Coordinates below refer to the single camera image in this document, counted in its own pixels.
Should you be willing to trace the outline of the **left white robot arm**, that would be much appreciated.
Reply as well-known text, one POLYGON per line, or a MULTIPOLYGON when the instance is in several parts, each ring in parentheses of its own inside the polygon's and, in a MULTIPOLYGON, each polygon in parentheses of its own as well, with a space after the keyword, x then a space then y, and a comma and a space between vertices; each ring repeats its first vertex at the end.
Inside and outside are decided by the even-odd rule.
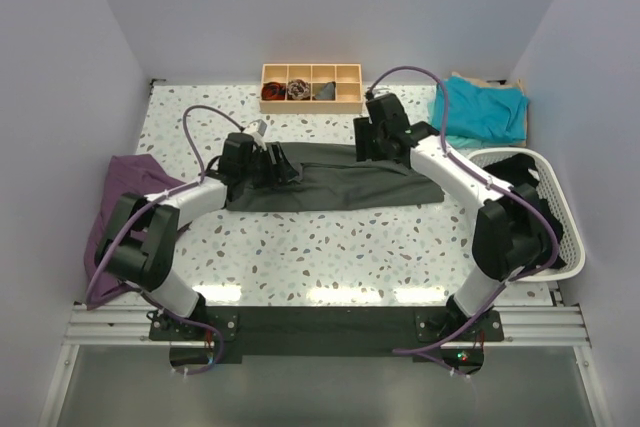
POLYGON ((183 338, 200 337, 208 322, 206 301, 173 268, 180 231, 226 209, 248 186, 275 188, 300 179, 301 169, 287 159, 280 143, 265 143, 258 134, 230 134, 222 153, 196 180, 157 194, 119 197, 96 249, 97 268, 87 295, 108 273, 163 309, 183 338))

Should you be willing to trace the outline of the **dark grey t shirt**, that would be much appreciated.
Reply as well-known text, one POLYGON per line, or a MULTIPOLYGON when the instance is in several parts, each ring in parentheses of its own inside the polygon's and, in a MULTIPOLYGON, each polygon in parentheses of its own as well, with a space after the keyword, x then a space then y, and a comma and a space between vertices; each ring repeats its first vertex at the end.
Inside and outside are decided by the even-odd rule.
POLYGON ((439 185, 402 164, 388 160, 358 162, 353 145, 284 142, 282 149, 301 178, 273 188, 249 186, 238 200, 227 205, 229 211, 354 211, 444 200, 439 185))

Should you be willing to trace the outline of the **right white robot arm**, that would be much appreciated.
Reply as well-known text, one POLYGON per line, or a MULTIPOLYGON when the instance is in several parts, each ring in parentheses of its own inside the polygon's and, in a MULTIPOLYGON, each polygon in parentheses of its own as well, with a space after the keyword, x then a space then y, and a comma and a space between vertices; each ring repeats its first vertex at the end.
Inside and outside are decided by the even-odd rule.
POLYGON ((465 208, 475 263, 446 303, 445 326, 459 340, 481 327, 508 281, 551 266, 559 242, 535 187, 511 183, 459 154, 426 122, 411 123, 391 93, 366 96, 367 116, 354 121, 357 157, 392 160, 434 181, 465 208))

